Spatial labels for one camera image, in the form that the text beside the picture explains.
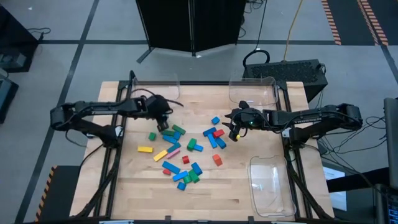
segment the pink block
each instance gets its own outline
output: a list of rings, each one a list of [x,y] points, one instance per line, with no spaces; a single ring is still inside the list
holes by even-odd
[[[166,158],[171,159],[171,157],[177,155],[180,152],[180,149],[176,149],[172,151],[171,153],[167,154]]]

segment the yellow block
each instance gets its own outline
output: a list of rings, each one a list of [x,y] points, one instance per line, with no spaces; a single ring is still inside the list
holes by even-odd
[[[154,148],[147,147],[147,146],[138,146],[138,151],[139,152],[154,152]]]
[[[160,152],[158,155],[156,155],[154,157],[154,160],[157,162],[166,155],[167,155],[167,150],[163,150],[162,152]]]

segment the red block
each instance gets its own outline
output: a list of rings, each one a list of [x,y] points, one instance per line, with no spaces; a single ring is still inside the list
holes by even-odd
[[[223,161],[221,161],[221,157],[219,155],[215,154],[213,159],[217,166],[223,165]]]
[[[189,163],[189,158],[188,158],[188,156],[183,156],[183,157],[182,157],[182,162],[183,162],[184,164]]]
[[[168,169],[164,169],[163,173],[166,174],[166,175],[171,175],[172,174],[172,172],[169,171]]]
[[[216,138],[222,136],[223,134],[224,134],[224,130],[220,129],[220,130],[213,132],[213,137],[216,139]]]

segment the clear plastic container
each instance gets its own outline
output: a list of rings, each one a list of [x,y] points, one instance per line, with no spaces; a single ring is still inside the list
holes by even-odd
[[[140,81],[137,78],[133,80],[133,94],[132,97],[138,96],[151,96],[151,93],[144,90],[146,89],[154,94],[162,95],[164,98],[169,100],[177,100],[180,97],[180,81],[178,80],[177,74],[164,73],[157,74],[156,81]]]
[[[237,108],[241,100],[250,107],[269,106],[278,102],[278,87],[272,77],[242,78],[232,76],[229,80],[230,108]]]
[[[253,157],[248,167],[252,208],[261,217],[288,217],[296,212],[282,156]]]

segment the wooden tabletop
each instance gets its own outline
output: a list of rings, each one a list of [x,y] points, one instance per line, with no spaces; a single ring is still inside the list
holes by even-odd
[[[104,82],[99,94],[99,101],[114,101],[117,92],[117,82]],[[308,109],[307,99],[302,83],[288,83],[290,104],[293,111]],[[248,167],[253,157],[273,158],[278,167],[284,166],[283,148],[279,134],[270,131],[249,131],[245,138],[238,142],[228,139],[227,127],[217,124],[217,129],[223,129],[227,134],[222,136],[226,142],[225,149],[212,149],[209,140],[202,132],[213,125],[211,119],[218,116],[221,121],[229,122],[224,117],[237,105],[229,100],[228,86],[180,86],[179,95],[176,87],[148,86],[148,89],[164,95],[166,98],[176,98],[184,104],[184,108],[173,106],[169,126],[173,124],[185,129],[179,143],[181,152],[167,160],[163,158],[155,162],[153,157],[171,143],[157,135],[156,141],[148,140],[150,132],[157,133],[156,122],[145,119],[127,119],[123,151],[119,166],[118,182],[113,202],[113,219],[145,219],[163,220],[171,215],[173,220],[247,220],[254,216],[255,220],[294,220],[293,216],[270,218],[257,214],[252,206],[252,194],[249,185]],[[248,90],[247,94],[264,93],[261,90]],[[275,105],[266,108],[275,109]],[[110,124],[111,116],[95,116],[93,121],[100,125]],[[203,152],[187,150],[191,138],[197,139],[197,144],[204,147]],[[101,142],[99,139],[88,141],[85,155],[89,154]],[[307,144],[317,146],[316,141],[309,140]],[[150,146],[154,153],[137,152],[138,146]],[[78,213],[98,188],[105,150],[93,154],[81,169],[78,185],[70,215]],[[223,165],[217,167],[212,159],[213,154],[219,154]],[[301,149],[303,168],[307,187],[317,202],[331,216],[333,209],[326,186],[325,176],[319,152],[312,148]],[[189,156],[190,163],[183,164],[182,156]],[[200,181],[189,183],[185,191],[177,189],[177,183],[170,176],[162,173],[163,161],[169,161],[182,170],[190,170],[193,162],[197,162],[203,174]],[[294,209],[285,170],[278,170],[280,194],[282,197],[272,198],[271,187],[264,185],[263,192],[255,192],[257,197],[271,197],[266,204],[257,198],[257,209],[260,212],[271,212],[275,209],[286,211]],[[265,183],[271,183],[270,177],[264,178]],[[305,216],[302,206],[302,195],[297,189],[300,204],[300,214]],[[104,194],[101,214],[104,214],[108,192]]]

